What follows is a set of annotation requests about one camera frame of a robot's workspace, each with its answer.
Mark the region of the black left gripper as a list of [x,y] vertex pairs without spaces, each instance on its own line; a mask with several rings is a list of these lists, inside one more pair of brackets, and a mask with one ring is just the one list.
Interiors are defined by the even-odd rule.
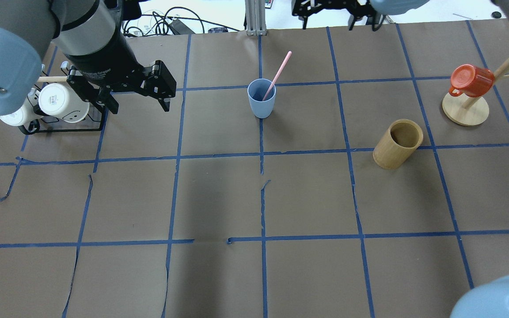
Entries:
[[111,92],[136,92],[156,99],[165,112],[170,111],[177,82],[164,61],[141,65],[119,29],[97,52],[84,56],[65,53],[91,84],[89,102],[102,114],[118,114],[119,103]]

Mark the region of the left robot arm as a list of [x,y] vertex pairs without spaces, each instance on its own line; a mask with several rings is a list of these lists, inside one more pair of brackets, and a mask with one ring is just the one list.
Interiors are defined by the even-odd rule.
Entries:
[[148,96],[169,111],[176,81],[162,61],[144,67],[121,23],[141,16],[139,0],[0,0],[0,115],[18,110],[41,75],[51,43],[73,65],[69,85],[96,107],[118,112],[113,92]]

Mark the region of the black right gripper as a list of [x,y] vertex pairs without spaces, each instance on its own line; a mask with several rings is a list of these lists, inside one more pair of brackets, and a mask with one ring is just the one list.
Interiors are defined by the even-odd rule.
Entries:
[[378,31],[384,23],[385,14],[373,8],[366,0],[363,4],[359,0],[293,0],[292,16],[299,17],[302,29],[306,30],[309,16],[322,10],[347,10],[355,18],[372,17],[372,30]]

